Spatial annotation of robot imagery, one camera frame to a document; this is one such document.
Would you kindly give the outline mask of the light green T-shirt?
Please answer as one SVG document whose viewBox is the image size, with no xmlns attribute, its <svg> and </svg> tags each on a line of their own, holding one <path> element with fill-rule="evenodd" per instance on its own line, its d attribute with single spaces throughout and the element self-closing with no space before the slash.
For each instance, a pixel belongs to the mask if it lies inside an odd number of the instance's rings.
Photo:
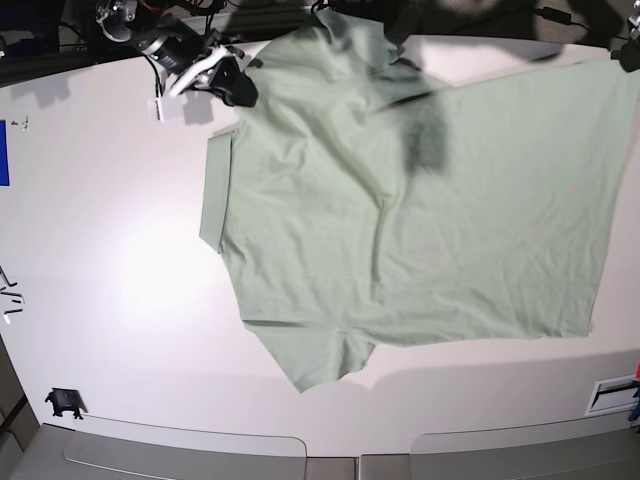
<svg viewBox="0 0 640 480">
<path fill-rule="evenodd" d="M 613 60 L 453 87 L 324 10 L 248 68 L 201 238 L 299 391 L 380 344 L 584 337 L 639 100 Z"/>
</svg>

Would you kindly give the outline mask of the black power adapter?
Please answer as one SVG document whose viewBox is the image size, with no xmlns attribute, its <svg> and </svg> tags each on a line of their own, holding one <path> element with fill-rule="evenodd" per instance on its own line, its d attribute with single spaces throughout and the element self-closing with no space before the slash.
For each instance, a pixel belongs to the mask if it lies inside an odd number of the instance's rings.
<svg viewBox="0 0 640 480">
<path fill-rule="evenodd" d="M 572 15 L 569 12 L 558 10 L 556 8 L 547 6 L 534 8 L 533 13 L 542 19 L 559 25 L 571 26 L 573 24 Z"/>
</svg>

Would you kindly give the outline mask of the blue panel at edge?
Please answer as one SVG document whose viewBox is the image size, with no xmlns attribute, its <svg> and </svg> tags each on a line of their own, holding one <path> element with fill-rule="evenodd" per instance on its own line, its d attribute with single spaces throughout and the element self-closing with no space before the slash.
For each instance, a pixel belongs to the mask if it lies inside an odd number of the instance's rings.
<svg viewBox="0 0 640 480">
<path fill-rule="evenodd" d="M 0 121 L 0 186 L 10 185 L 6 121 Z"/>
</svg>

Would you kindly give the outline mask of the black hex key set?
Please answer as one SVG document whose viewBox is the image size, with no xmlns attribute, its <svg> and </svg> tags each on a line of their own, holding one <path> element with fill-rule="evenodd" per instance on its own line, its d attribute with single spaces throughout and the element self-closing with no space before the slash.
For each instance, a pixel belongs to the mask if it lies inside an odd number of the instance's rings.
<svg viewBox="0 0 640 480">
<path fill-rule="evenodd" d="M 14 318 L 25 309 L 25 298 L 18 289 L 18 282 L 1 269 L 1 320 L 11 325 Z"/>
</svg>

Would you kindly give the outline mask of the black clamp on table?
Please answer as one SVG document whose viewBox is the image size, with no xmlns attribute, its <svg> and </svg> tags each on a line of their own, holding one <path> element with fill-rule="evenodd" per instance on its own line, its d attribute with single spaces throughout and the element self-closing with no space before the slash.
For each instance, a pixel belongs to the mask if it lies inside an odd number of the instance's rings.
<svg viewBox="0 0 640 480">
<path fill-rule="evenodd" d="M 53 409 L 53 416 L 62 418 L 65 412 L 70 412 L 74 419 L 82 420 L 82 412 L 87 409 L 77 390 L 53 388 L 45 398 Z"/>
</svg>

